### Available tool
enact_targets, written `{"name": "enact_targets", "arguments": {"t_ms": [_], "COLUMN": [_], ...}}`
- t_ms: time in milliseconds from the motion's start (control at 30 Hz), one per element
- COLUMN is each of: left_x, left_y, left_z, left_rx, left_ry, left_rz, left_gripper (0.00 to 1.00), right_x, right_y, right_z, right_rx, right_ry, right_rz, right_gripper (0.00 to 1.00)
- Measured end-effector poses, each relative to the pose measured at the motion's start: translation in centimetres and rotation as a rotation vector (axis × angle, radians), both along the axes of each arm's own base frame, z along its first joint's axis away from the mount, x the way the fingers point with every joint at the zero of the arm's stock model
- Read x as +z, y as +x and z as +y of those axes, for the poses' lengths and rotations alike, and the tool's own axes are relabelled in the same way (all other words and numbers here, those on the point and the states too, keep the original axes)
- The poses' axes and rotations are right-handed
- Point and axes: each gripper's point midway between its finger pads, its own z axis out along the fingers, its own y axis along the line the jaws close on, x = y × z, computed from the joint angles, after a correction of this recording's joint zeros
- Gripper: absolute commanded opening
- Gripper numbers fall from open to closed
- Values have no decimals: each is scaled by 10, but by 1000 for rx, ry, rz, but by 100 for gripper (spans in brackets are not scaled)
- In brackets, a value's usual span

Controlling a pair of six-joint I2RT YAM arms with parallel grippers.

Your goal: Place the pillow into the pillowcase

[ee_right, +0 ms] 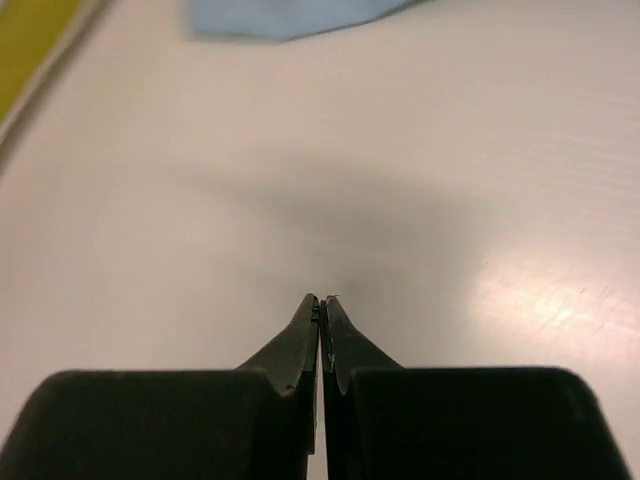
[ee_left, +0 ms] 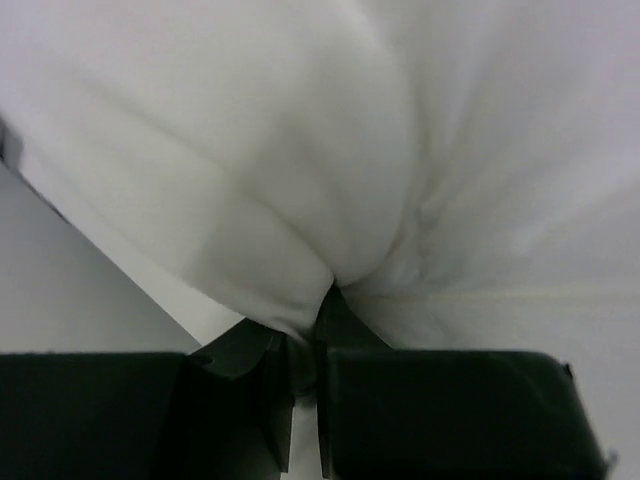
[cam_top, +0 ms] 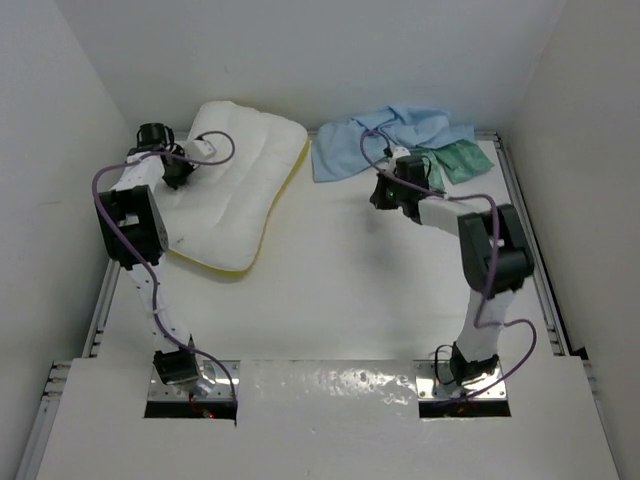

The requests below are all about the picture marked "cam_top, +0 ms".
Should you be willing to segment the light blue green pillowcase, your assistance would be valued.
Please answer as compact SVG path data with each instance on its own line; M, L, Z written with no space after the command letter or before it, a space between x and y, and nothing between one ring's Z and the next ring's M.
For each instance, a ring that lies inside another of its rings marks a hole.
M313 180L348 179L396 148L418 156L429 184L441 191L444 178L460 184L494 167L478 146L473 126L453 124L444 110L396 104L322 125L312 141Z

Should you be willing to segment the white pillow yellow underside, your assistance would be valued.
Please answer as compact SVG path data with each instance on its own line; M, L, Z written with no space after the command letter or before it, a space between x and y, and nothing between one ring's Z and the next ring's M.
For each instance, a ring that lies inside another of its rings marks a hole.
M169 250L243 276L257 259L272 208L309 151L309 135L293 120L231 101L201 106L189 136L200 134L226 162L196 169L177 190L156 187Z

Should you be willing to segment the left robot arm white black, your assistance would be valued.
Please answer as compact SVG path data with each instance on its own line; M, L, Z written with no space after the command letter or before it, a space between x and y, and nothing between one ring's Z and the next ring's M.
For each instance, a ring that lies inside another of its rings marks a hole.
M191 333L171 318L162 294L169 239L154 190L161 180L184 184L193 167L173 131L161 123L139 127L126 161L100 169L92 195L109 257L128 272L151 325L153 365L160 381L183 389L200 378Z

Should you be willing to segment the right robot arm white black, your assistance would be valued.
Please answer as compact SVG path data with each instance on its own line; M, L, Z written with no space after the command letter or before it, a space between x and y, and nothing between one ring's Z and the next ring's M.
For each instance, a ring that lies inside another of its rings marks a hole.
M429 183L431 168L403 147L384 150L370 203L401 210L414 223L458 239L470 289L464 325L451 347L452 381L462 386L495 371L506 311L535 269L516 208L487 194L449 196Z

